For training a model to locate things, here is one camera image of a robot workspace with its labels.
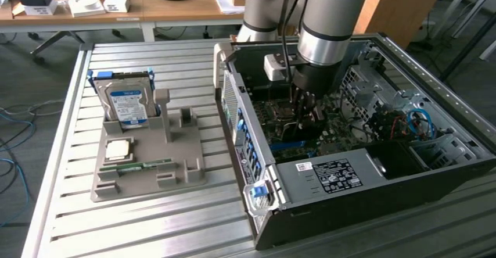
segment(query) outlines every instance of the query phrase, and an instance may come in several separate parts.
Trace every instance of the paper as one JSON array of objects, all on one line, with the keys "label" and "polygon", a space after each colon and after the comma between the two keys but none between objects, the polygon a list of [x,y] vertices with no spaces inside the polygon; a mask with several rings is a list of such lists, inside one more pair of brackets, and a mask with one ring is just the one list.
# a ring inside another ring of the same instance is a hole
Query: paper
[{"label": "paper", "polygon": [[232,0],[216,0],[216,1],[217,1],[218,9],[224,14],[244,13],[245,7],[232,5]]}]

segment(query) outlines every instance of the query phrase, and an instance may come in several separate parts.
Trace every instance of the gray floor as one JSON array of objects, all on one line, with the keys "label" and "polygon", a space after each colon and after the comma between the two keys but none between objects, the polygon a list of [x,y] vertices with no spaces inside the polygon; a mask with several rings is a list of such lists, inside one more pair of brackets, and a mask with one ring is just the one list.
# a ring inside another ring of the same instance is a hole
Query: gray floor
[{"label": "gray floor", "polygon": [[[438,2],[430,13],[430,19],[441,16],[446,8],[446,2]],[[434,58],[440,50],[441,54],[436,59],[437,66],[444,69],[449,61],[456,56],[457,52],[473,36],[474,32],[484,24],[488,18],[486,14],[480,14],[477,19],[464,31],[461,37],[450,42],[450,47],[445,48],[437,45],[438,41],[432,43],[436,45],[433,51],[412,55],[421,63],[429,65],[429,58]],[[177,27],[165,31],[170,37],[178,36],[182,28]],[[180,39],[201,39],[202,27],[188,27]],[[228,37],[234,34],[236,30],[232,26],[210,27],[210,35],[216,38]],[[86,42],[110,43],[110,42],[140,42],[142,41],[140,30],[121,30],[125,38],[120,39],[110,34],[110,31],[90,31],[80,33],[80,36]],[[40,37],[46,39],[49,33],[40,33]],[[496,56],[492,56],[492,61],[484,62],[476,57],[484,48],[496,39],[496,29],[485,36],[470,55],[466,57],[458,68],[456,69],[449,83],[468,101],[473,108],[496,124],[494,100],[496,89],[493,89],[493,80],[496,81],[494,64]],[[69,84],[69,77],[73,69],[74,57],[77,55],[78,44],[73,39],[65,37],[56,43],[41,56],[46,59],[46,65],[38,66],[30,62],[29,50],[38,42],[28,39],[26,34],[18,34],[14,41],[8,45],[0,46],[0,63],[1,63],[1,80],[0,80],[0,106],[6,107],[16,104],[33,104],[44,102],[49,99],[62,98]],[[36,119],[36,134],[34,136],[13,150],[20,165],[22,166],[29,188],[33,196],[37,196],[40,189],[44,168],[49,157],[50,143],[54,137],[56,125],[58,116],[40,117]],[[21,128],[22,124],[13,124],[5,120],[0,120],[0,138],[10,137]],[[0,152],[0,157],[6,158],[5,152]],[[4,187],[6,178],[0,178],[0,187]],[[0,195],[0,221],[14,214],[24,205],[25,197],[20,181],[17,180],[12,188]],[[29,223],[32,216],[33,203],[29,205],[29,210],[13,221],[13,223]],[[0,228],[0,257],[18,257],[25,240],[26,227],[6,227]]]}]

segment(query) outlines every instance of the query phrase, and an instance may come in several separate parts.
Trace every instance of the white box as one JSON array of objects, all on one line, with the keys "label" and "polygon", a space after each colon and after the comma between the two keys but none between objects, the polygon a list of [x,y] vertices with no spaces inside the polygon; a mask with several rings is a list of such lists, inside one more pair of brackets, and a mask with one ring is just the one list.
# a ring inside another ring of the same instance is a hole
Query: white box
[{"label": "white box", "polygon": [[22,6],[24,6],[25,15],[38,16],[38,15],[53,15],[57,5],[58,4],[56,0],[52,0],[46,6],[28,6],[28,5],[22,5]]},{"label": "white box", "polygon": [[105,14],[100,0],[69,0],[69,8],[73,17]]},{"label": "white box", "polygon": [[129,9],[129,0],[104,0],[102,7],[106,12],[126,12]]}]

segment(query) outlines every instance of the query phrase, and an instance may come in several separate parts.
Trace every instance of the metal workbench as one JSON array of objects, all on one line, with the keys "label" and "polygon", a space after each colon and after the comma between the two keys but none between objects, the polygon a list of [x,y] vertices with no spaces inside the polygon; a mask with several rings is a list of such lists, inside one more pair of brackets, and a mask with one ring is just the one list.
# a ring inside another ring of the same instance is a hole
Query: metal workbench
[{"label": "metal workbench", "polygon": [[[482,257],[496,249],[492,171],[436,203],[265,252],[253,250],[213,101],[212,55],[221,41],[81,48],[22,257]],[[169,110],[193,106],[198,115],[208,183],[93,203],[102,108],[85,81],[86,70],[148,67],[156,86],[170,89]],[[345,213],[345,207],[336,208]]]}]

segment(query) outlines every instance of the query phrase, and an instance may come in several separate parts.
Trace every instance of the hard drive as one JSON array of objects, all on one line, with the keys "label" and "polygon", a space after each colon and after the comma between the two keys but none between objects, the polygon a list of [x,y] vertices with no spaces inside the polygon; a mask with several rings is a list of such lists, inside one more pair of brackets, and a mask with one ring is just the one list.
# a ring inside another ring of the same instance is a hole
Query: hard drive
[{"label": "hard drive", "polygon": [[122,129],[142,127],[157,116],[153,101],[153,71],[113,73],[88,71],[88,81],[98,95],[106,121],[120,121]]}]

